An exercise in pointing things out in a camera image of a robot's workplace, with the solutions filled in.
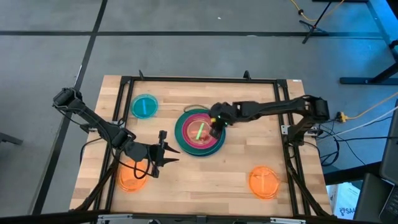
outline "concrete floor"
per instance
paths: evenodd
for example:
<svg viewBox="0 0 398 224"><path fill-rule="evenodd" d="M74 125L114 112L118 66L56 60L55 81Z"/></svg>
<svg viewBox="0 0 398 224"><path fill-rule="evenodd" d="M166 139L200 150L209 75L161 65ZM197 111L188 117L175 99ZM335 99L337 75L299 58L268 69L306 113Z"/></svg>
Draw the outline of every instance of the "concrete floor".
<svg viewBox="0 0 398 224"><path fill-rule="evenodd" d="M325 3L297 1L308 17L317 17ZM371 0L392 39L398 22L384 0ZM92 30L100 0L0 0L0 30ZM290 1L109 1L102 31L211 30L305 32ZM367 5L344 3L319 26L331 32L379 32ZM22 146L0 144L0 216L30 212L61 115L52 97L73 86L89 37L0 36L0 132L24 140ZM302 37L97 37L81 92L94 108L103 75L241 77L301 79L307 94L328 100L330 113L356 115L397 91L395 86L348 86L339 77L372 77L394 63L382 39ZM390 110L391 100L342 131ZM389 121L344 135L385 136ZM78 173L78 157L86 134L71 124L43 209L68 210ZM353 141L365 162L380 161L384 140ZM318 143L322 154L335 150L331 139ZM341 145L337 169L360 166Z"/></svg>

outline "yellow cable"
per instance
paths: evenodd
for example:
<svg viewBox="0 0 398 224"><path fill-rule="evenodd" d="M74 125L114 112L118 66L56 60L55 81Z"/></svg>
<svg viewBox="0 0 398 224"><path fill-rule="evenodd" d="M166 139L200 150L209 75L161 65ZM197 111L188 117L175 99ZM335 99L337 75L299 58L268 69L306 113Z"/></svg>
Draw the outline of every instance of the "yellow cable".
<svg viewBox="0 0 398 224"><path fill-rule="evenodd" d="M349 116L345 116L345 119L356 119L356 118L359 118L360 116L362 116L362 115L366 114L367 112L373 110L375 107L381 105L382 103L386 102L387 100L390 100L391 98L393 98L393 97L396 96L396 95L398 95L398 92L396 92L396 93L394 93L393 95L387 97L386 99L384 99L384 100L382 100L382 101L376 103L376 104L373 105L371 108L367 109L366 111L363 111L363 112L360 113L359 115L357 115L357 116L355 116L355 117L353 117L353 118L350 118Z"/></svg>
<svg viewBox="0 0 398 224"><path fill-rule="evenodd" d="M296 3L294 0L290 0L290 1L294 4L294 6L296 7L296 9L297 9L298 11L301 10L301 8L297 5L297 3ZM330 12L326 13L323 17L330 16L337 8L339 8L339 6L340 6L344 1L345 1L345 0L341 0L341 2L340 2L339 4L337 4ZM308 21L311 21L311 22L317 21L317 19L309 19L307 16L304 15L304 13L301 13L300 15L303 16L304 19L306 19L306 20L308 20Z"/></svg>

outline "orange bowl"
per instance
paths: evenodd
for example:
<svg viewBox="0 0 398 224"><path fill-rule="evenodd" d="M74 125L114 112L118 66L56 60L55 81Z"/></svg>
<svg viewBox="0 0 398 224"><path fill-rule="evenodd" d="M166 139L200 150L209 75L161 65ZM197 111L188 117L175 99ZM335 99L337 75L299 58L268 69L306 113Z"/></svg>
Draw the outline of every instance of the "orange bowl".
<svg viewBox="0 0 398 224"><path fill-rule="evenodd" d="M261 199L274 198L278 192L279 179L275 172L265 166L255 167L249 175L249 186L253 194Z"/></svg>
<svg viewBox="0 0 398 224"><path fill-rule="evenodd" d="M129 165L131 167L135 166L135 161L130 160L129 162L126 163L126 165ZM137 162L137 168L140 170L146 170L147 169L147 164L144 161ZM142 189L147 182L147 177L145 176L142 179L137 179L134 176L134 170L131 168L128 168L126 166L120 165L119 167L119 186L122 188L124 191L127 192L136 192L140 189ZM136 171L136 174L138 177L144 175L143 172L141 171Z"/></svg>

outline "wooden tabletop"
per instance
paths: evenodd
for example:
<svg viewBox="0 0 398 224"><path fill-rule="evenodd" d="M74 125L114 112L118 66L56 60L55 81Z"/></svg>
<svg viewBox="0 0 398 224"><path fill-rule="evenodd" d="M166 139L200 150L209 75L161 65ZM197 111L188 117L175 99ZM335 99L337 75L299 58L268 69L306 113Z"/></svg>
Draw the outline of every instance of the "wooden tabletop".
<svg viewBox="0 0 398 224"><path fill-rule="evenodd" d="M95 112L111 121L121 76L104 76ZM287 80L290 98L304 95L300 80ZM191 82L134 82L134 97L148 93L159 102L159 110L151 119L137 119L130 113L127 128L136 141L155 144L159 130L167 131L169 146L181 152L166 152L165 157L180 159L160 168L158 179L148 177L143 189L134 193L123 191L116 183L112 212L172 213L207 215L292 216L287 174L282 152L278 117L264 116L250 123L237 123L227 128L223 147L212 156L193 157L180 149L174 136L175 123L184 107L200 104L210 107L216 102L275 101L271 84L252 83L191 83ZM121 114L125 104L123 96ZM296 123L301 119L294 115ZM98 137L91 133L88 141ZM305 139L315 144L311 138ZM100 176L106 143L98 141L86 146L77 177L70 208L81 204ZM310 145L300 146L305 181L309 191L322 208L331 213L328 195L317 150ZM248 186L248 175L256 166L267 166L280 179L276 198L256 198ZM108 186L104 188L101 208ZM299 188L296 194L300 213L303 213Z"/></svg>

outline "green stick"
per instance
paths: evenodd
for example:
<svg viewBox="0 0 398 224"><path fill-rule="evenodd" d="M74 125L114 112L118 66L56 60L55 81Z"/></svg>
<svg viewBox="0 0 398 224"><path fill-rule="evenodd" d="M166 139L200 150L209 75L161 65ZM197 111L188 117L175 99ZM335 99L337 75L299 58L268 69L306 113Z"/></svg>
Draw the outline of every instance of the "green stick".
<svg viewBox="0 0 398 224"><path fill-rule="evenodd" d="M200 128L199 128L199 131L198 131L198 134L197 134L197 140L199 139L199 137L200 137L200 134L201 134L201 131L203 130L203 127L204 127L204 123L202 122L202 124L200 125Z"/></svg>

